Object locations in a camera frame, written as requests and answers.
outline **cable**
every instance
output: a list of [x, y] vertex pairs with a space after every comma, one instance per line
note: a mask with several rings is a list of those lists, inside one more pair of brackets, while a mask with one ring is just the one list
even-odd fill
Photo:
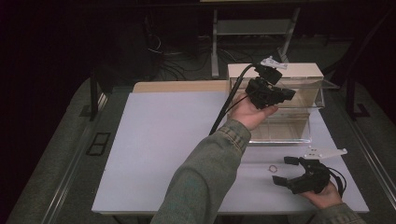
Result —
[[113, 218], [114, 218], [114, 220], [115, 220], [117, 223], [122, 224], [122, 222], [121, 222], [116, 216], [113, 216]]
[[236, 80], [235, 84], [233, 85], [233, 88], [231, 89], [230, 95], [228, 96], [226, 102], [224, 103], [222, 109], [219, 112], [218, 118], [216, 119], [215, 123], [213, 124], [212, 129], [210, 130], [209, 135], [214, 133], [216, 131], [216, 129], [219, 127], [219, 124], [221, 123], [222, 118], [227, 114], [226, 111], [227, 111], [228, 106], [230, 105], [231, 101], [233, 100], [233, 97], [235, 96], [236, 92], [238, 91], [239, 86], [242, 83], [243, 76], [253, 66], [255, 66], [255, 65], [254, 64], [248, 65], [244, 69], [244, 71], [242, 71], [242, 73], [239, 76], [239, 78]]
[[227, 53], [233, 59], [234, 62], [238, 63], [238, 61], [235, 59], [235, 57], [230, 52], [228, 52], [227, 50], [225, 50], [225, 49], [218, 49], [218, 50], [224, 51], [225, 53]]
[[[235, 52], [239, 52], [239, 53], [241, 53], [241, 54], [247, 55], [247, 56], [245, 56], [245, 57], [235, 58], [235, 59], [238, 60], [238, 61], [244, 61], [246, 58], [249, 58], [250, 62], [251, 62], [251, 63], [254, 63], [254, 59], [253, 59], [254, 56], [265, 57], [265, 56], [273, 55], [274, 53], [277, 53], [277, 49], [279, 49], [279, 48], [276, 48], [276, 49], [274, 49], [273, 51], [271, 51], [270, 53], [267, 53], [267, 54], [258, 54], [258, 55], [255, 55], [255, 53], [256, 53], [261, 47], [263, 47], [263, 46], [264, 46], [264, 43], [268, 40], [268, 38], [266, 38], [267, 36], [268, 36], [268, 35], [264, 35], [264, 36], [260, 37], [260, 38], [262, 38], [262, 40], [258, 43], [258, 45], [255, 45], [255, 46], [257, 46], [257, 47], [255, 47], [255, 49], [254, 49], [251, 53], [247, 53], [246, 51], [244, 51], [244, 50], [242, 50], [242, 49], [240, 49], [240, 50], [238, 50], [238, 49], [232, 49], [232, 50], [235, 51]], [[234, 39], [231, 39], [230, 41], [232, 42], [232, 44], [233, 44], [234, 46], [236, 46], [236, 47], [240, 46], [239, 43], [236, 43]]]
[[165, 68], [165, 67], [161, 67], [164, 71], [167, 71], [168, 73], [170, 73], [175, 79], [176, 81], [178, 81], [178, 76], [176, 73], [172, 72], [171, 70]]
[[168, 64], [166, 64], [166, 63], [171, 63], [171, 64], [173, 64], [175, 67], [180, 68], [183, 72], [186, 71], [186, 69], [184, 69], [184, 68], [183, 68], [182, 66], [180, 66], [179, 64], [173, 63], [173, 62], [171, 62], [171, 61], [165, 59], [165, 60], [163, 61], [163, 64], [164, 64], [164, 65], [168, 65]]
[[158, 50], [155, 50], [155, 49], [148, 49], [148, 50], [151, 51], [151, 52], [154, 52], [154, 53], [163, 54], [162, 51], [158, 51]]
[[207, 59], [209, 58], [209, 55], [210, 55], [210, 53], [208, 53], [208, 54], [206, 55], [203, 64], [201, 64], [199, 67], [193, 68], [193, 69], [185, 69], [185, 68], [183, 68], [182, 66], [180, 66], [180, 65], [177, 64], [177, 63], [171, 62], [171, 61], [169, 61], [169, 60], [165, 60], [165, 61], [168, 62], [168, 63], [174, 64], [176, 67], [182, 69], [183, 72], [196, 72], [196, 71], [200, 71], [201, 69], [203, 69], [203, 68], [205, 67], [206, 62], [207, 62]]
[[227, 111], [226, 111], [225, 113], [227, 114], [231, 109], [233, 109], [234, 106], [236, 106], [237, 104], [239, 104], [241, 101], [245, 100], [245, 98], [249, 97], [251, 94], [253, 94], [253, 93], [256, 92], [256, 91], [257, 91], [257, 90], [252, 91], [250, 94], [244, 96], [242, 99], [240, 99], [240, 100], [238, 100], [237, 102], [235, 102], [235, 104], [233, 104], [232, 106], [230, 106], [230, 108], [228, 108]]
[[170, 53], [165, 53], [164, 56], [173, 56], [173, 55], [180, 55], [183, 54], [183, 52], [170, 52]]
[[228, 62], [226, 62], [226, 61], [224, 60], [223, 56], [222, 56], [220, 53], [222, 53], [222, 52], [221, 52], [221, 51], [218, 52], [218, 59], [220, 59], [220, 60], [221, 60], [223, 63], [225, 63], [225, 64], [229, 64]]
[[335, 181], [337, 181], [338, 192], [340, 193], [340, 196], [341, 196], [341, 198], [342, 198], [344, 192], [345, 192], [346, 189], [347, 189], [347, 180], [346, 180], [346, 178], [345, 178], [340, 172], [338, 172], [337, 170], [335, 170], [335, 169], [333, 169], [333, 168], [330, 168], [330, 167], [327, 167], [327, 168], [328, 168], [329, 170], [335, 171], [337, 174], [339, 174], [341, 177], [343, 177], [344, 186], [343, 186], [343, 184], [342, 184], [342, 182], [341, 182], [341, 178], [340, 178], [339, 176], [336, 176], [333, 172], [330, 172], [330, 174], [332, 175], [332, 177], [334, 177]]
[[312, 216], [305, 222], [305, 224], [311, 223], [311, 221], [312, 221], [312, 219], [314, 219], [315, 215], [316, 215], [316, 214], [312, 215]]
[[180, 71], [178, 71], [175, 67], [170, 66], [170, 65], [167, 65], [167, 64], [165, 64], [165, 63], [163, 64], [163, 66], [164, 66], [165, 68], [171, 68], [171, 69], [175, 70], [181, 77], [183, 77], [184, 80], [187, 80], [187, 78], [183, 75], [183, 73], [180, 72]]
[[158, 46], [157, 46], [157, 48], [156, 49], [159, 49], [160, 48], [160, 46], [161, 46], [161, 39], [157, 36], [157, 35], [152, 35], [152, 36], [155, 36], [157, 39], [158, 39]]

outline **black cable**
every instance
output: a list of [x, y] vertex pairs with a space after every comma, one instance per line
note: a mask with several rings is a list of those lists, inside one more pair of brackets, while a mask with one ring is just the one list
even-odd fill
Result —
[[183, 72], [186, 71], [186, 69], [184, 69], [184, 67], [180, 66], [180, 65], [177, 64], [177, 63], [174, 63], [174, 62], [169, 61], [169, 60], [167, 60], [167, 59], [163, 60], [163, 64], [168, 65], [168, 64], [166, 64], [166, 63], [171, 63], [171, 64], [174, 65], [175, 67], [180, 68]]
[[233, 104], [232, 106], [230, 106], [230, 108], [228, 108], [225, 113], [227, 114], [234, 106], [236, 106], [237, 104], [239, 104], [241, 101], [245, 100], [248, 97], [248, 95], [244, 96], [242, 99], [238, 100], [235, 104]]
[[341, 196], [341, 198], [342, 198], [342, 197], [343, 197], [343, 194], [344, 194], [344, 192], [346, 191], [346, 188], [347, 188], [347, 180], [346, 180], [346, 178], [345, 178], [340, 172], [338, 172], [337, 170], [335, 170], [335, 169], [333, 169], [333, 168], [330, 168], [330, 167], [327, 167], [327, 168], [329, 168], [329, 170], [335, 171], [337, 174], [339, 174], [341, 177], [343, 177], [343, 179], [344, 179], [344, 186], [343, 186], [343, 184], [342, 184], [342, 182], [341, 182], [341, 178], [340, 178], [339, 176], [336, 176], [333, 172], [330, 172], [330, 174], [332, 175], [332, 177], [334, 177], [335, 181], [337, 181], [338, 193], [340, 194], [340, 196]]
[[210, 130], [209, 135], [214, 133], [216, 131], [216, 129], [219, 127], [219, 124], [221, 123], [222, 118], [226, 115], [226, 111], [227, 111], [228, 106], [230, 105], [231, 101], [233, 100], [233, 97], [235, 96], [236, 92], [238, 91], [239, 86], [242, 83], [243, 76], [253, 66], [255, 66], [255, 65], [254, 64], [248, 65], [244, 69], [244, 71], [241, 73], [239, 78], [236, 80], [235, 84], [233, 85], [233, 88], [231, 89], [230, 95], [228, 96], [226, 102], [224, 103], [222, 109], [219, 112], [218, 118], [216, 119], [215, 123], [213, 124], [212, 129]]
[[204, 62], [203, 62], [199, 67], [193, 68], [193, 69], [185, 69], [185, 68], [181, 67], [179, 64], [174, 63], [174, 62], [179, 62], [179, 61], [181, 61], [181, 60], [173, 60], [174, 62], [172, 62], [172, 61], [170, 61], [170, 60], [165, 60], [165, 61], [168, 62], [168, 63], [174, 64], [176, 67], [179, 67], [180, 69], [183, 70], [183, 72], [196, 72], [196, 71], [200, 71], [201, 69], [203, 69], [203, 68], [205, 67], [206, 62], [207, 62], [207, 59], [209, 58], [209, 55], [210, 55], [210, 52], [208, 52], [208, 53], [206, 54]]
[[165, 77], [163, 76], [163, 71], [160, 71], [160, 76], [161, 76], [161, 78], [163, 79], [163, 81], [165, 81], [166, 79], [165, 79]]
[[233, 104], [232, 106], [230, 106], [230, 108], [228, 108], [227, 111], [226, 111], [225, 113], [227, 114], [231, 109], [233, 109], [234, 106], [236, 106], [237, 104], [239, 104], [241, 101], [245, 100], [247, 97], [249, 97], [251, 94], [253, 94], [253, 93], [256, 92], [256, 91], [257, 91], [257, 90], [252, 91], [250, 94], [244, 96], [242, 99], [240, 99], [240, 100], [238, 100], [237, 102], [235, 102], [235, 104]]
[[218, 53], [218, 59], [220, 59], [220, 60], [221, 60], [223, 63], [225, 63], [225, 64], [229, 64], [229, 63], [226, 62], [225, 59], [223, 58], [222, 53], [221, 53], [221, 54]]
[[161, 67], [161, 68], [164, 70], [164, 72], [167, 71], [169, 74], [171, 74], [176, 79], [176, 81], [178, 81], [178, 76], [177, 76], [176, 73], [172, 72], [171, 70], [169, 70], [169, 69], [167, 69], [165, 67]]
[[245, 51], [242, 50], [242, 49], [233, 49], [233, 51], [238, 52], [238, 53], [243, 54], [243, 55], [246, 55], [245, 57], [237, 58], [238, 61], [244, 61], [244, 59], [249, 58], [249, 61], [250, 61], [251, 63], [254, 63], [254, 59], [253, 59], [253, 56], [252, 56], [251, 54], [245, 52]]
[[[206, 53], [206, 52], [208, 52], [210, 54], [210, 49], [205, 49], [205, 50], [202, 50], [202, 51], [198, 51], [197, 56], [199, 56], [199, 55], [201, 55], [203, 53]], [[180, 55], [182, 55], [184, 58], [180, 58], [180, 59], [176, 58], [176, 56], [180, 56]], [[174, 62], [184, 62], [184, 61], [189, 61], [189, 60], [197, 58], [195, 56], [192, 57], [189, 54], [185, 54], [184, 52], [180, 52], [179, 54], [169, 54], [169, 55], [165, 54], [164, 56], [166, 56], [166, 58], [172, 58], [172, 61], [174, 61]]]
[[187, 78], [183, 75], [183, 73], [178, 71], [174, 66], [170, 66], [170, 65], [167, 65], [165, 63], [163, 64], [163, 66], [165, 68], [171, 68], [171, 69], [175, 70], [175, 72], [177, 72], [181, 77], [183, 77], [184, 80], [187, 80]]
[[312, 215], [312, 216], [305, 222], [305, 224], [311, 223], [311, 221], [312, 221], [312, 219], [314, 219], [315, 215], [316, 215], [316, 214]]
[[225, 49], [218, 49], [221, 52], [225, 53], [225, 55], [227, 55], [228, 58], [231, 58], [231, 60], [235, 63], [238, 63], [240, 60], [236, 59], [229, 51], [225, 50]]
[[121, 222], [116, 216], [113, 216], [113, 218], [114, 218], [114, 220], [115, 220], [117, 223], [122, 224], [122, 222]]

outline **black wire bundle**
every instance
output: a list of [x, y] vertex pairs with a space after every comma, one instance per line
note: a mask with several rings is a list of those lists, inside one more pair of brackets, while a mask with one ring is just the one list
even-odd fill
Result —
[[251, 68], [254, 67], [254, 64], [250, 64], [248, 65], [244, 71], [242, 71], [241, 75], [239, 76], [239, 78], [236, 80], [235, 84], [233, 85], [233, 88], [231, 89], [230, 95], [228, 96], [226, 102], [224, 103], [222, 109], [219, 112], [218, 118], [216, 119], [215, 123], [213, 124], [212, 129], [210, 130], [210, 134], [214, 133], [216, 131], [216, 129], [219, 127], [219, 124], [221, 123], [222, 118], [227, 114], [227, 108], [230, 105], [231, 101], [233, 100], [233, 98], [235, 97], [236, 92], [238, 91], [239, 86], [242, 83], [243, 77], [245, 75], [245, 73]]

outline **clear plastic box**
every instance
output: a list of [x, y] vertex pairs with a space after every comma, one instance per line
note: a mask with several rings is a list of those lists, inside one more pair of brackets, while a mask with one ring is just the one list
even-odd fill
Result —
[[[240, 70], [241, 64], [229, 64], [230, 90], [232, 89], [240, 73], [231, 74], [232, 70]], [[245, 92], [251, 78], [257, 77], [254, 68], [253, 73], [244, 75], [244, 79], [235, 95]], [[296, 91], [291, 101], [278, 104], [278, 111], [266, 119], [258, 128], [251, 131], [251, 145], [262, 144], [291, 144], [312, 142], [309, 116], [314, 110], [325, 106], [323, 99], [324, 89], [338, 89], [338, 86], [323, 79], [318, 67], [312, 63], [289, 65], [288, 73], [276, 83], [279, 88], [293, 89]]]

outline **finger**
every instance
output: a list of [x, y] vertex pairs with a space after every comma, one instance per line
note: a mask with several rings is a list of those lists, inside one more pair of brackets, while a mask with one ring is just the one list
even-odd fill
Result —
[[268, 118], [270, 115], [274, 114], [278, 110], [277, 105], [270, 105], [265, 107], [262, 112], [265, 113], [265, 117]]
[[307, 192], [303, 192], [303, 193], [299, 193], [299, 195], [305, 197], [308, 200], [311, 200], [313, 197], [315, 197], [317, 194], [311, 190], [311, 191], [307, 191]]

